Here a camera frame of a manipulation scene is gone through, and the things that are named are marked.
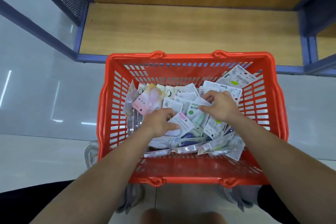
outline forearm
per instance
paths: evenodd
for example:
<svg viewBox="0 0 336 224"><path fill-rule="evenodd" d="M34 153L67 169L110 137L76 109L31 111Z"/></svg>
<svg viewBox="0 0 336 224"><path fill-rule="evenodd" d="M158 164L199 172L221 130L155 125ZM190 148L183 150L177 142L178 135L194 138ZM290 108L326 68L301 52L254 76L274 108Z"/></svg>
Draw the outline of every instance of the forearm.
<svg viewBox="0 0 336 224"><path fill-rule="evenodd" d="M151 140L138 130L65 190L32 223L107 223Z"/></svg>
<svg viewBox="0 0 336 224"><path fill-rule="evenodd" d="M336 172L244 115L233 117L230 125L299 222L335 221Z"/></svg>

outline red plastic basket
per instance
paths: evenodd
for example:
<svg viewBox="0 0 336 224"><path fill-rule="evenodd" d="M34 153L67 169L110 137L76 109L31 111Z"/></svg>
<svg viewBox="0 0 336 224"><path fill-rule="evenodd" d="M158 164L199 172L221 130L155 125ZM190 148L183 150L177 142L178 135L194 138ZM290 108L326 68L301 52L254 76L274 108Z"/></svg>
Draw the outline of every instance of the red plastic basket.
<svg viewBox="0 0 336 224"><path fill-rule="evenodd" d="M216 81L240 64L258 80L243 89L239 108L281 139L288 140L285 101L277 82L275 61L268 52L224 52L211 54L111 54L106 60L105 82L99 96L97 137L99 160L127 137L124 99L132 80L161 85L183 86ZM266 176L250 154L244 151L237 162L225 156L172 154L141 159L131 183L219 183L235 185L267 184Z"/></svg>

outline hand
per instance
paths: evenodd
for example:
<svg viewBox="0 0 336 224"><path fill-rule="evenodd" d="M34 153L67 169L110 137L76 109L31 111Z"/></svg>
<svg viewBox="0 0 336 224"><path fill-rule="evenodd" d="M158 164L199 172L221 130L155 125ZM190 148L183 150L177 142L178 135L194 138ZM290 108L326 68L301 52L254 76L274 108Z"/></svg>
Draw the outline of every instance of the hand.
<svg viewBox="0 0 336 224"><path fill-rule="evenodd" d="M215 101L215 103L212 106L201 105L198 109L202 112L209 113L216 120L230 123L230 120L234 117L242 115L228 91L216 92L210 90L203 98L210 103L212 101Z"/></svg>
<svg viewBox="0 0 336 224"><path fill-rule="evenodd" d="M144 117L140 129L149 133L151 139L161 137L168 130L180 129L178 124L167 122L174 115L176 115L176 112L171 108L155 110Z"/></svg>

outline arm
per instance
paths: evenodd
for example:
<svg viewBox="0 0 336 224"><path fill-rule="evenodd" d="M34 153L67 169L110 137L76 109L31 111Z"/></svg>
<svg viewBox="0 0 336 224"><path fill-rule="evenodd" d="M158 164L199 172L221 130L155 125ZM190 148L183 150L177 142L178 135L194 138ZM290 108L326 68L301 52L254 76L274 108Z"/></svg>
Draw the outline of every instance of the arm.
<svg viewBox="0 0 336 224"><path fill-rule="evenodd" d="M140 129L65 188L31 223L108 223L148 143L179 129L167 122L174 114L164 108L147 115Z"/></svg>
<svg viewBox="0 0 336 224"><path fill-rule="evenodd" d="M230 124L300 223L336 222L336 172L244 116L228 92L209 91L200 109Z"/></svg>

